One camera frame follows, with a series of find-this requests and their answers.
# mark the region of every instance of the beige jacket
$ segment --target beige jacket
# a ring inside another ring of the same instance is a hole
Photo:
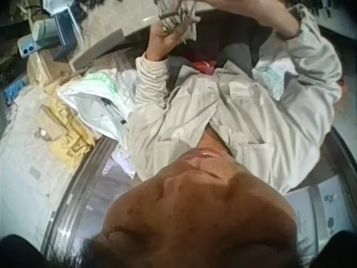
[[[141,180],[196,147],[207,124],[246,166],[280,193],[313,169],[340,98],[341,64],[308,10],[298,5],[300,34],[285,41],[299,76],[279,102],[228,62],[213,76],[184,66],[183,83],[166,89],[167,60],[136,60],[140,82],[129,116],[129,150]]]

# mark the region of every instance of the man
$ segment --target man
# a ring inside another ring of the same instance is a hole
[[[289,13],[276,0],[208,0],[211,5],[250,17],[275,29],[299,73],[279,102],[249,77],[250,51],[231,44],[219,55],[213,76],[183,66],[176,88],[166,87],[168,54],[188,24],[171,34],[151,28],[145,54],[136,61],[139,85],[129,116],[129,150],[142,181],[155,176],[183,153],[205,148],[225,152],[281,194],[296,187],[316,165],[330,131],[341,65],[308,10]]]

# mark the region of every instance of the yellow cloth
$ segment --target yellow cloth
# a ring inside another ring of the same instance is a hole
[[[59,99],[50,99],[47,107],[56,118],[56,123],[67,130],[64,135],[49,142],[50,150],[67,166],[79,165],[84,155],[95,146],[94,135]]]

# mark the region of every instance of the jacket sleeve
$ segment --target jacket sleeve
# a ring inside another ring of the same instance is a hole
[[[291,9],[300,21],[300,33],[284,42],[298,76],[293,78],[278,103],[287,128],[281,129],[284,170],[290,170],[281,192],[296,187],[313,169],[320,146],[331,130],[334,103],[341,97],[337,81],[341,63],[334,47],[321,36],[312,14],[303,5]]]
[[[153,176],[148,171],[153,145],[161,128],[166,108],[168,60],[153,62],[136,59],[139,83],[134,110],[129,115],[129,152],[141,180]]]

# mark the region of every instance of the white cloth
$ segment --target white cloth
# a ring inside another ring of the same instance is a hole
[[[184,66],[177,87],[166,89],[167,60],[136,61],[139,85],[129,116],[129,150],[141,180],[147,180],[196,147],[207,124],[246,166],[282,194],[296,187],[320,157],[340,98],[341,64],[320,35],[314,17],[296,6],[299,35],[285,41],[299,76],[279,102],[232,63],[213,76]]]

